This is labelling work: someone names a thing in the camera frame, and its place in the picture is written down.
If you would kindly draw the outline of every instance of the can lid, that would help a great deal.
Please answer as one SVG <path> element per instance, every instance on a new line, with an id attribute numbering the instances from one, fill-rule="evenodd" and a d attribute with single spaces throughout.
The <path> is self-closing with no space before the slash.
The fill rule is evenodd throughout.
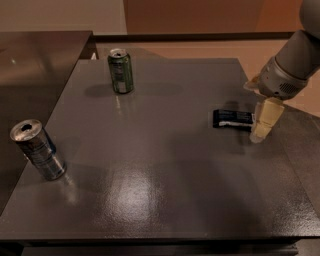
<path id="1" fill-rule="evenodd" d="M 109 54 L 109 56 L 111 56 L 112 58 L 122 58 L 126 55 L 127 51 L 125 49 L 120 48 L 112 49 Z"/>
<path id="2" fill-rule="evenodd" d="M 42 129 L 42 124 L 36 119 L 24 120 L 16 124 L 10 132 L 10 137 L 13 141 L 31 140 L 39 134 Z"/>

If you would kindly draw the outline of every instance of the wall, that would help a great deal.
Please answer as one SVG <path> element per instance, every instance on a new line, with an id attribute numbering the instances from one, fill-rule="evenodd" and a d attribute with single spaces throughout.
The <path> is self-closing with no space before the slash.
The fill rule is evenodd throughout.
<path id="1" fill-rule="evenodd" d="M 0 32 L 93 30 L 96 35 L 287 32 L 302 0 L 3 0 Z"/>

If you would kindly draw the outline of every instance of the table surface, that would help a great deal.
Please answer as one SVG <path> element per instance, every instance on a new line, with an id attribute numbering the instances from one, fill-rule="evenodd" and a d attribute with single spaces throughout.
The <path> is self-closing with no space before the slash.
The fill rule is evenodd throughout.
<path id="1" fill-rule="evenodd" d="M 104 60 L 79 61 L 46 129 L 68 163 L 46 182 L 28 164 L 0 239 L 237 240 L 319 237 L 295 171 L 319 119 L 287 108 L 261 144 L 212 128 L 217 108 L 253 111 L 236 59 L 132 56 L 135 90 L 114 94 Z"/>
<path id="2" fill-rule="evenodd" d="M 26 165 L 10 129 L 30 118 L 46 124 L 91 34 L 0 33 L 0 214 Z"/>

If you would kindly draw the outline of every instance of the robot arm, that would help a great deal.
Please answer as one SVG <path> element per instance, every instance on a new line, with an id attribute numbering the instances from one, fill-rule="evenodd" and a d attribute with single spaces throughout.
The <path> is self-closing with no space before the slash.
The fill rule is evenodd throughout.
<path id="1" fill-rule="evenodd" d="M 283 101 L 295 97 L 320 68 L 319 14 L 320 1 L 304 0 L 300 19 L 305 31 L 295 32 L 261 73 L 245 85 L 258 88 L 267 97 L 256 106 L 256 122 L 250 135 L 253 142 L 265 139 L 284 110 Z"/>

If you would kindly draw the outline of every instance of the soda can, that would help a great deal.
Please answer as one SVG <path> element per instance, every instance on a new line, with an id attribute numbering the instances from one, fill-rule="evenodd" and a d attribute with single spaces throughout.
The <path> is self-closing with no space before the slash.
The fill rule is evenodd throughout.
<path id="1" fill-rule="evenodd" d="M 10 137 L 46 180 L 58 179 L 65 173 L 66 163 L 40 121 L 30 119 L 16 124 Z"/>
<path id="2" fill-rule="evenodd" d="M 108 56 L 113 89 L 116 93 L 128 93 L 133 90 L 133 78 L 130 55 L 125 49 L 112 49 Z"/>

